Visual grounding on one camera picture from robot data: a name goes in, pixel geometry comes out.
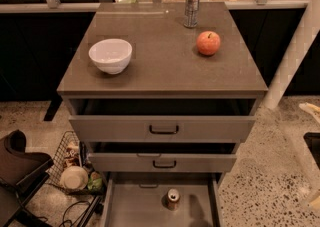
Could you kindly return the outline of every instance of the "wire basket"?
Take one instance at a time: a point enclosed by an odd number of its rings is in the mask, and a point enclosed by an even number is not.
[[[71,142],[74,142],[75,144],[79,145],[80,148],[80,141],[73,131],[67,131],[64,133],[61,142],[58,146],[58,149],[53,157],[53,163],[54,165],[47,171],[50,175],[50,178],[47,181],[47,184],[57,188],[58,190],[62,191],[65,194],[68,195],[88,195],[88,194],[97,194],[97,191],[92,192],[85,189],[66,189],[65,187],[60,185],[60,178],[61,174],[64,171],[64,160],[65,160],[65,153],[67,150],[68,144]]]

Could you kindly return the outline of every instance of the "apple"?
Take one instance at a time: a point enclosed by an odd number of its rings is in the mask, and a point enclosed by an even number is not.
[[[213,31],[204,31],[197,38],[198,51],[203,55],[213,55],[221,44],[220,36]]]

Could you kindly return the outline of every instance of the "speckled floor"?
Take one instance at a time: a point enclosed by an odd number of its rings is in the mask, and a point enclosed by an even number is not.
[[[320,106],[320,97],[284,97],[274,110],[258,109],[256,124],[219,188],[225,226],[320,226],[320,210],[308,205],[319,192],[320,171],[303,139],[306,132],[320,132],[320,125],[298,107],[302,102]],[[63,104],[52,122],[42,121],[48,106],[0,102],[0,136],[20,129],[27,136],[27,150],[53,156],[64,132],[72,128]],[[67,207],[80,200],[91,197],[67,196],[44,185],[27,208],[59,226]],[[75,220],[84,209],[80,205],[66,218]],[[99,215],[94,215],[87,226],[98,223]]]

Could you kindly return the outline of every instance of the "drawer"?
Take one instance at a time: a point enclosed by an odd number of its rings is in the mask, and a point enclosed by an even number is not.
[[[95,170],[101,172],[197,172],[231,171],[233,154],[89,153]]]
[[[179,201],[168,207],[171,189]],[[216,176],[112,173],[100,223],[106,227],[222,227]]]
[[[71,116],[84,142],[241,142],[253,116]]]

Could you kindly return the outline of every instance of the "white pole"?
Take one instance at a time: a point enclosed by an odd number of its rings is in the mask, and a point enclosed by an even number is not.
[[[310,0],[263,100],[266,107],[278,106],[319,29],[320,0]]]

